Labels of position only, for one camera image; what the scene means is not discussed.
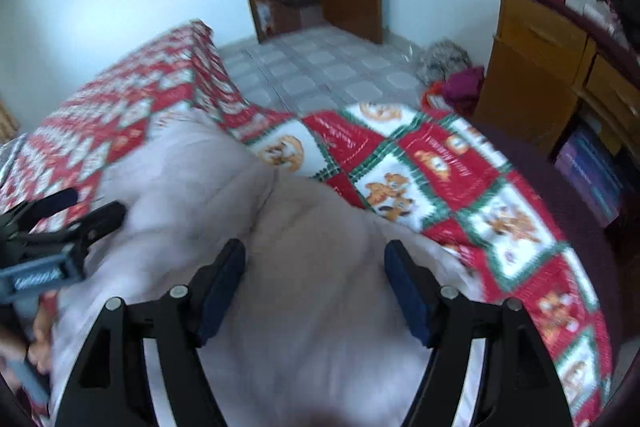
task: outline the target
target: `red and white quilt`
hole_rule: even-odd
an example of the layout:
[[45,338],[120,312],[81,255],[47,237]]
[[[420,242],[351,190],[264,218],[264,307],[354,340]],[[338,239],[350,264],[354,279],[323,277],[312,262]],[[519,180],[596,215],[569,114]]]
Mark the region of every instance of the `red and white quilt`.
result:
[[611,353],[598,298],[544,202],[458,115],[356,104],[299,117],[247,102],[202,22],[172,30],[78,90],[28,139],[0,211],[75,187],[80,203],[41,222],[57,230],[95,204],[100,181],[172,116],[206,111],[266,162],[332,187],[477,270],[487,301],[520,298],[560,375],[577,426],[606,402]]

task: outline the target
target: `wooden dresser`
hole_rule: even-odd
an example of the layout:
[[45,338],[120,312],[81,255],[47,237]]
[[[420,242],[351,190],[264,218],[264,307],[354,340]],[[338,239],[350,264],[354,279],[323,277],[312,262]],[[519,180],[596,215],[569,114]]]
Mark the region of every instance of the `wooden dresser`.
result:
[[[640,65],[603,29],[559,0],[502,0],[474,121],[553,159],[579,120],[612,155],[640,166]],[[640,331],[640,197],[623,197],[606,235],[616,252],[627,327]]]

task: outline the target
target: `bedspread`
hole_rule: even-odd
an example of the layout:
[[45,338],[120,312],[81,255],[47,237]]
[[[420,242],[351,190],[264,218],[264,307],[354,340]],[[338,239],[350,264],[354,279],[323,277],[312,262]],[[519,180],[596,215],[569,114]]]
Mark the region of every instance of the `bedspread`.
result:
[[576,425],[606,402],[611,353],[598,298],[544,202],[463,118],[356,104],[299,117],[244,100],[201,22],[173,30],[86,84],[34,132],[0,190],[2,211],[76,187],[57,230],[102,200],[111,166],[199,107],[260,158],[406,225],[482,278],[486,301],[520,298],[553,357]]

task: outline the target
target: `tiled floor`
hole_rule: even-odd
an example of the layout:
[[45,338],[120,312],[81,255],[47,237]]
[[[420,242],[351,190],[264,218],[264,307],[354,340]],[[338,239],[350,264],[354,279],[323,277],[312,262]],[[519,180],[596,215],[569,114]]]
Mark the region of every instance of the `tiled floor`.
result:
[[422,84],[396,48],[376,46],[333,26],[222,51],[231,80],[250,102],[308,113],[354,102],[418,106]]

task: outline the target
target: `bed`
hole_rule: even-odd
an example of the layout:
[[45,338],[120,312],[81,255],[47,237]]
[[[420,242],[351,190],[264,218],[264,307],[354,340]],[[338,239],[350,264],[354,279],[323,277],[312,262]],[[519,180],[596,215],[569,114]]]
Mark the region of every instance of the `bed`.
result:
[[111,166],[191,107],[263,160],[440,243],[481,275],[486,301],[519,297],[556,362],[575,424],[598,415],[620,341],[615,268],[559,174],[455,114],[364,103],[298,117],[252,105],[202,22],[148,42],[52,113],[15,156],[2,211],[75,187],[79,203],[36,229],[78,219],[101,205]]

